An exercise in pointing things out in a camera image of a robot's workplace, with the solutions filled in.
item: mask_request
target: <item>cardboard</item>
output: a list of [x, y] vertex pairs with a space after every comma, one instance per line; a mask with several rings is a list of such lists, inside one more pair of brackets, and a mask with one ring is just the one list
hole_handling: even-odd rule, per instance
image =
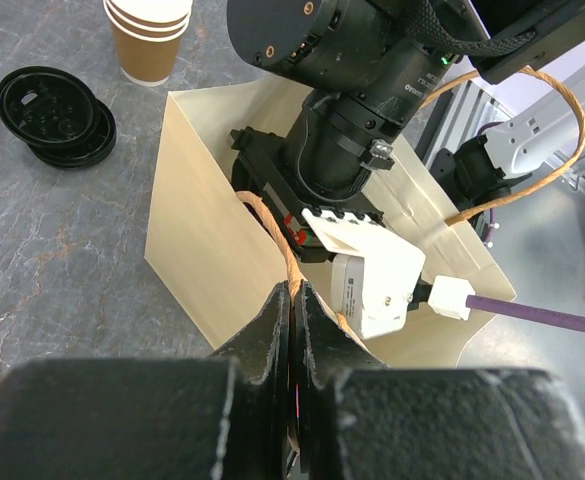
[[[212, 347], [238, 332], [261, 309], [285, 265], [274, 242], [228, 183], [236, 152], [230, 130], [247, 125], [284, 136], [309, 93], [268, 76], [257, 82], [168, 95], [152, 195], [146, 259]], [[448, 228], [456, 213], [407, 142], [394, 145], [397, 164], [375, 173], [364, 193], [385, 221], [426, 253], [424, 276], [467, 278], [478, 294], [512, 300], [512, 286], [469, 224]], [[331, 265], [303, 265], [328, 298]], [[454, 367], [466, 343], [493, 318], [467, 322], [421, 307], [406, 327], [367, 342], [396, 367]]]

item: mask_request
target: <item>stacked paper cups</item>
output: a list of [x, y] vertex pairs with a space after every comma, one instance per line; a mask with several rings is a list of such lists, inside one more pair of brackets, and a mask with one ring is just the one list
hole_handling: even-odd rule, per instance
[[190, 23], [192, 0], [103, 0], [121, 69], [139, 85], [164, 83]]

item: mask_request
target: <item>red component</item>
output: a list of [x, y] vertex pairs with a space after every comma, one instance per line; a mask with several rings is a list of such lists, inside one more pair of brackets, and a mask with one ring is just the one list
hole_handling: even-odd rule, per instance
[[292, 230], [292, 228], [290, 228], [290, 223], [292, 223], [293, 218], [294, 216], [291, 213], [288, 213], [287, 216], [285, 217], [285, 220], [283, 220], [283, 224], [286, 227], [288, 227], [288, 231], [292, 234], [296, 243], [298, 245], [304, 245], [305, 242], [308, 241], [308, 234], [302, 228], [299, 229], [298, 232], [295, 232], [294, 230]]

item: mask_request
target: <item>black cable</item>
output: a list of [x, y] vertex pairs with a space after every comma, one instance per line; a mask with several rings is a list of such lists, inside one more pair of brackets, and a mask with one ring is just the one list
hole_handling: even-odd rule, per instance
[[430, 293], [432, 293], [432, 285], [419, 279], [416, 287], [414, 287], [410, 304], [426, 303], [430, 299]]
[[458, 40], [441, 24], [430, 0], [409, 0], [404, 12], [405, 32], [412, 38], [448, 53], [477, 57], [508, 55], [536, 37], [529, 31], [511, 38], [490, 39], [483, 42]]
[[350, 195], [349, 197], [346, 197], [346, 198], [324, 197], [323, 195], [316, 193], [314, 191], [314, 189], [312, 187], [310, 187], [310, 185], [308, 185], [307, 182], [303, 179], [303, 175], [301, 174], [301, 157], [303, 156], [303, 151], [305, 150], [305, 147], [308, 143], [308, 139], [310, 137], [310, 123], [309, 123], [309, 111], [308, 110], [314, 110], [314, 109], [320, 107], [324, 102], [326, 102], [330, 98], [332, 98], [330, 95], [325, 96], [311, 107], [304, 102], [302, 107], [301, 107], [301, 110], [303, 112], [303, 125], [305, 128], [305, 136], [303, 138], [303, 142], [301, 143], [301, 147], [299, 148], [299, 153], [296, 157], [295, 170], [296, 170], [296, 178], [299, 180], [299, 182], [301, 183], [303, 188], [305, 188], [310, 194], [314, 195], [316, 198], [318, 198], [322, 202], [343, 203], [343, 202], [347, 202], [348, 200], [352, 200], [354, 197], [356, 197], [359, 194], [359, 192], [356, 192], [355, 194]]

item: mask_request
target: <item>black plastic lid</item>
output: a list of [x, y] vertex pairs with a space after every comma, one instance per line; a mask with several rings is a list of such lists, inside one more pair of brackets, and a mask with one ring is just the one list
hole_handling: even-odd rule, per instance
[[78, 78], [51, 67], [15, 70], [0, 83], [0, 117], [33, 147], [67, 148], [88, 139], [97, 127], [99, 105]]
[[69, 148], [40, 148], [30, 145], [37, 158], [57, 168], [85, 168], [104, 160], [116, 144], [116, 124], [112, 112], [98, 101], [99, 117], [96, 130], [90, 137]]

